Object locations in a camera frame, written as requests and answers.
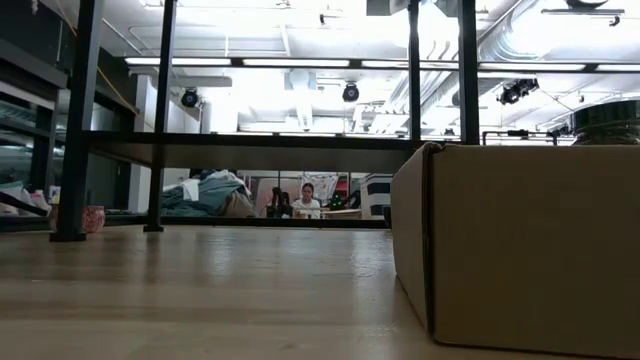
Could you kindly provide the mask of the brown wood black metal shelf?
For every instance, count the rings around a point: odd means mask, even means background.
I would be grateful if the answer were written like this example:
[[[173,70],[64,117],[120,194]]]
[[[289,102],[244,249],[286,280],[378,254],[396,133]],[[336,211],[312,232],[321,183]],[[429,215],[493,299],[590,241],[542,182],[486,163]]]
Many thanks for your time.
[[[409,6],[409,86],[411,137],[376,140],[348,136],[296,137],[168,133],[169,73],[173,65],[176,0],[163,10],[160,72],[153,132],[114,133],[89,130],[98,72],[99,40],[105,0],[81,0],[76,25],[77,43],[71,78],[71,98],[62,174],[62,197],[53,242],[82,242],[88,153],[121,155],[151,169],[148,232],[159,232],[165,168],[260,170],[322,170],[392,173],[415,149],[420,135],[420,59],[418,3]]]

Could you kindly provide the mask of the green lid oregano jar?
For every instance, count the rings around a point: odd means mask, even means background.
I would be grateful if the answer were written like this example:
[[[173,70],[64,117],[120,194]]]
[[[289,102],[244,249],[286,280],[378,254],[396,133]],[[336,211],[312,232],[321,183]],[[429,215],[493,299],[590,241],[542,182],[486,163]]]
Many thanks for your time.
[[[572,115],[575,145],[640,145],[640,100],[615,101]]]

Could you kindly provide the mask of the person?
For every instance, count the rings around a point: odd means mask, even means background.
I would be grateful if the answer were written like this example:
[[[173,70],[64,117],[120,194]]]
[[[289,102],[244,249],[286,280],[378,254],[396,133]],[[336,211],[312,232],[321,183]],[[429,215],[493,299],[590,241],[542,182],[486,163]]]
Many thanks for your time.
[[[301,197],[293,204],[293,217],[296,219],[319,219],[321,217],[321,204],[314,198],[314,186],[305,183],[302,186]]]

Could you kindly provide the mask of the navy white striped bin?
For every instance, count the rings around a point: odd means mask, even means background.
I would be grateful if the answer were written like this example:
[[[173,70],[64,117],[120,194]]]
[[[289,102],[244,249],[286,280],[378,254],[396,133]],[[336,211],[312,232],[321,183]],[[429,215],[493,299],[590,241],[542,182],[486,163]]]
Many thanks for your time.
[[[384,219],[384,208],[390,205],[392,178],[392,174],[369,173],[360,180],[363,220]]]

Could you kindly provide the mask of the pile of blue clothes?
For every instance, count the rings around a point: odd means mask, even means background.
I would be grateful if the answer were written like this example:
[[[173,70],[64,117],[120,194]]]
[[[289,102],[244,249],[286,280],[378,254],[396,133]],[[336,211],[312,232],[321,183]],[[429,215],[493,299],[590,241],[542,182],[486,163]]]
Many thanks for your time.
[[[254,218],[258,212],[245,183],[232,172],[221,170],[165,186],[161,215]]]

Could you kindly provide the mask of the black metal bar fixture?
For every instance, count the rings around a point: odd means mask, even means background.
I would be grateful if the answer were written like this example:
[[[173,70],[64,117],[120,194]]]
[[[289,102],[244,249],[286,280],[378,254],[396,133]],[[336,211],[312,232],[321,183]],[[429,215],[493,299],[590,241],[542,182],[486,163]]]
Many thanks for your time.
[[[528,130],[484,131],[482,146],[571,146],[575,137]]]

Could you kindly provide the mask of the small brown cardboard box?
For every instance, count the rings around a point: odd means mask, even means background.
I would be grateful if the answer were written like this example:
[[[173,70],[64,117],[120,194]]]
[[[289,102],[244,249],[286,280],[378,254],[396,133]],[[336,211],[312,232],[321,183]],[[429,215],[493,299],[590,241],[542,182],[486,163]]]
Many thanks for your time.
[[[640,146],[426,144],[390,195],[437,343],[640,360]]]

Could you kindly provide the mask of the pink speckled round cup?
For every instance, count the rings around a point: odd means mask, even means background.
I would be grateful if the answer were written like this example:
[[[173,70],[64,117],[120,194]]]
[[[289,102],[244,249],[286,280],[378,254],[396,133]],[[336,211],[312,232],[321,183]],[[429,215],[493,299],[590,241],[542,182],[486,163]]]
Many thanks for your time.
[[[83,210],[82,226],[86,233],[100,231],[105,224],[106,214],[103,206],[86,206]]]

